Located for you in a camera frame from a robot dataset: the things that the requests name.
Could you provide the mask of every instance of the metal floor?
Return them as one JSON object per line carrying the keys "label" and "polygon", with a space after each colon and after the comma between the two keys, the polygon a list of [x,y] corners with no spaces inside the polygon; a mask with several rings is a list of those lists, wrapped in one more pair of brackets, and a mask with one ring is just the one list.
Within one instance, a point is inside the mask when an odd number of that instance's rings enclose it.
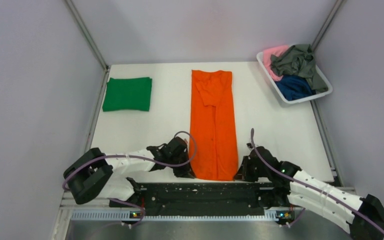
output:
{"label": "metal floor", "polygon": [[72,221],[65,240],[347,240],[350,237],[328,220],[306,211],[293,227],[270,221],[148,221],[129,230],[112,225],[90,238],[108,221]]}

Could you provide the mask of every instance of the blue cloth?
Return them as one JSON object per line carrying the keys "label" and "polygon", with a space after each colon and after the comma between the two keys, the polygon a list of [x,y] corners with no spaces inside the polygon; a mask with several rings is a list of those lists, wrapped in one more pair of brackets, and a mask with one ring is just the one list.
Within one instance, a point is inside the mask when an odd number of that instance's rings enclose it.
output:
{"label": "blue cloth", "polygon": [[314,94],[305,78],[296,75],[283,75],[275,82],[280,92],[288,101],[302,99]]}

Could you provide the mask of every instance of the pink cloth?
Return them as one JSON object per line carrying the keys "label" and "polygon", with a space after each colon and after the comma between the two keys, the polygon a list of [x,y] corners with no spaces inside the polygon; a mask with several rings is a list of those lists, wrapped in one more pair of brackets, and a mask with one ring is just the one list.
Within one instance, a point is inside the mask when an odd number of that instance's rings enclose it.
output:
{"label": "pink cloth", "polygon": [[264,64],[264,67],[267,69],[268,74],[270,74],[271,78],[276,82],[280,81],[283,76],[278,76],[272,71],[272,67],[270,67],[270,65],[272,64],[272,60],[270,60],[270,57],[272,55],[279,57],[288,49],[289,49],[289,45],[282,45],[282,46],[275,46],[272,48],[268,48],[262,51],[263,52],[262,63]]}

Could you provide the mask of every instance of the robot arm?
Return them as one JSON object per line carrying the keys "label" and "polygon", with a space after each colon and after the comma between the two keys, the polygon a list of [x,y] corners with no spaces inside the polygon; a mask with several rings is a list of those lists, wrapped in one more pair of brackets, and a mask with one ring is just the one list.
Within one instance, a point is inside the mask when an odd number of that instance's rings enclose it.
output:
{"label": "robot arm", "polygon": [[[293,178],[294,181],[271,170],[262,162],[256,151],[275,170]],[[384,235],[378,229],[341,204],[348,205],[384,230],[384,207],[376,197],[368,194],[364,198],[341,191],[315,179],[291,162],[278,161],[262,146],[252,149],[250,155],[243,158],[235,179],[256,182],[260,177],[266,177],[273,183],[273,194],[280,199],[276,204],[280,203],[284,207],[295,205],[306,208],[335,223],[355,240],[384,239]]]}
{"label": "robot arm", "polygon": [[[167,144],[148,146],[146,149],[124,154],[105,155],[99,148],[92,148],[71,165],[63,176],[79,205],[95,198],[126,201],[140,191],[133,179],[126,178],[126,174],[151,172],[166,166],[184,164],[189,158],[187,147],[184,140],[174,137]],[[173,173],[180,178],[195,177],[189,163],[173,168]]]}

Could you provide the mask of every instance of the cable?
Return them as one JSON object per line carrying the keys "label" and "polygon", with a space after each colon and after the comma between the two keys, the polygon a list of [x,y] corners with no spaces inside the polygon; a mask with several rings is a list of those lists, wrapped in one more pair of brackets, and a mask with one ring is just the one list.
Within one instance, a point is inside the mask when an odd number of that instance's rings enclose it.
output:
{"label": "cable", "polygon": [[[254,128],[251,128],[251,144],[252,144],[252,147],[254,149],[256,149],[256,145],[254,143]],[[321,189],[318,189],[317,187],[315,186],[312,186],[310,184],[307,184],[303,181],[300,181],[300,180],[297,180],[293,177],[290,177],[286,174],[283,174],[282,172],[278,171],[276,168],[272,167],[268,162],[266,162],[266,160],[264,160],[264,158],[261,156],[261,154],[256,150],[255,153],[257,154],[257,156],[259,157],[259,159],[270,169],[272,170],[273,172],[275,172],[276,174],[278,174],[279,176],[281,177],[284,177],[286,179],[288,179],[289,181],[292,181],[292,182],[296,182],[298,184],[301,184],[307,188],[310,188],[318,193],[321,193],[323,195],[326,195],[327,197],[331,198],[332,200],[334,200],[335,202],[341,204],[342,206],[344,206],[346,209],[350,210],[351,212],[353,212],[355,215],[359,216],[360,218],[364,219],[365,221],[367,221],[369,224],[371,224],[374,228],[376,228],[379,232],[381,232],[383,235],[384,235],[384,230],[378,226],[375,222],[373,222],[372,220],[370,220],[370,218],[368,218],[367,216],[365,216],[364,214],[360,213],[359,211],[353,209],[351,206],[349,206],[348,204],[346,204],[345,202],[341,201],[340,199],[332,196],[332,195],[329,195],[327,192],[321,190]]]}
{"label": "cable", "polygon": [[141,217],[139,218],[139,221],[137,221],[133,225],[131,225],[131,228],[133,228],[134,226],[138,225],[144,219],[144,217],[145,217],[145,208],[143,208],[141,206],[138,206],[136,204],[127,202],[127,201],[122,201],[122,200],[117,199],[117,198],[109,198],[109,200],[111,200],[113,202],[116,202],[116,203],[119,203],[119,204],[123,204],[123,205],[127,205],[127,206],[130,206],[130,207],[133,207],[133,208],[140,209]]}
{"label": "cable", "polygon": [[288,227],[288,228],[292,227],[294,224],[296,224],[296,223],[298,222],[298,220],[300,220],[300,218],[303,217],[303,213],[304,213],[305,211],[306,211],[306,209],[303,208],[303,209],[299,212],[298,216],[297,216],[291,223],[289,223],[289,225],[283,225],[282,228],[284,228],[284,227]]}
{"label": "cable", "polygon": [[[150,161],[150,162],[153,162],[153,163],[156,163],[156,164],[159,164],[159,165],[163,165],[163,166],[166,166],[166,167],[171,167],[171,168],[177,168],[177,167],[184,166],[184,165],[188,164],[190,161],[192,161],[192,159],[194,159],[195,155],[197,154],[198,147],[197,147],[197,142],[195,141],[195,138],[189,132],[187,132],[187,131],[179,131],[179,132],[177,132],[174,135],[174,137],[177,137],[177,135],[179,135],[179,134],[187,134],[187,135],[189,135],[190,139],[192,139],[193,146],[195,148],[195,151],[193,151],[192,156],[187,161],[185,161],[184,163],[169,164],[169,163],[164,163],[164,162],[160,162],[160,161],[154,160],[154,159],[149,158],[149,157],[137,156],[137,155],[129,155],[129,157],[130,158],[135,158],[135,159],[142,159],[142,160]],[[65,191],[70,191],[70,189],[67,187],[67,183],[71,180],[71,178],[73,178],[74,175],[79,173],[81,170],[83,170],[85,168],[88,168],[91,164],[93,164],[93,163],[95,163],[97,161],[100,161],[100,160],[103,160],[103,159],[116,159],[116,158],[126,158],[126,157],[127,156],[124,155],[124,154],[115,154],[115,155],[107,155],[107,156],[96,157],[96,158],[86,162],[85,164],[81,165],[79,168],[77,168],[72,173],[70,173],[70,175],[68,175],[68,177],[62,183],[62,188]]]}

